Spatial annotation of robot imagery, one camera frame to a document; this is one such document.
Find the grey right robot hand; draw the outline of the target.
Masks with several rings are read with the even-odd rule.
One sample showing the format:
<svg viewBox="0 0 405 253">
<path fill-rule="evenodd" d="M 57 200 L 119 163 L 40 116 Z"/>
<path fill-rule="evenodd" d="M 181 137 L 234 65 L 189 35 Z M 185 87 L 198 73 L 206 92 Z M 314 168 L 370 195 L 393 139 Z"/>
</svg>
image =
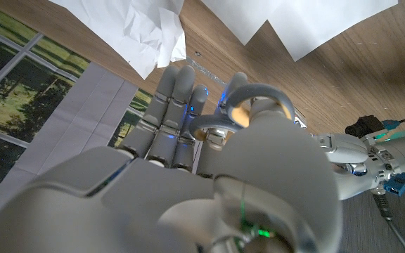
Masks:
<svg viewBox="0 0 405 253">
<path fill-rule="evenodd" d="M 136 128 L 49 169 L 0 209 L 0 252 L 336 252 L 342 204 L 289 97 L 242 72 L 217 111 L 165 69 Z"/>
</svg>

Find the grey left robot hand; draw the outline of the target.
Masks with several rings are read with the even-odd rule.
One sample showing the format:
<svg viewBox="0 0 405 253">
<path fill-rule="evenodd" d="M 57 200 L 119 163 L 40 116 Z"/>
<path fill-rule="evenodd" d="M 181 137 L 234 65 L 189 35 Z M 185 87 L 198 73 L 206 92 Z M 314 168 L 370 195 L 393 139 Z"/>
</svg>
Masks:
<svg viewBox="0 0 405 253">
<path fill-rule="evenodd" d="M 347 200 L 380 187 L 379 166 L 366 145 L 348 134 L 312 134 L 312 139 L 326 160 L 319 172 L 338 200 Z"/>
</svg>

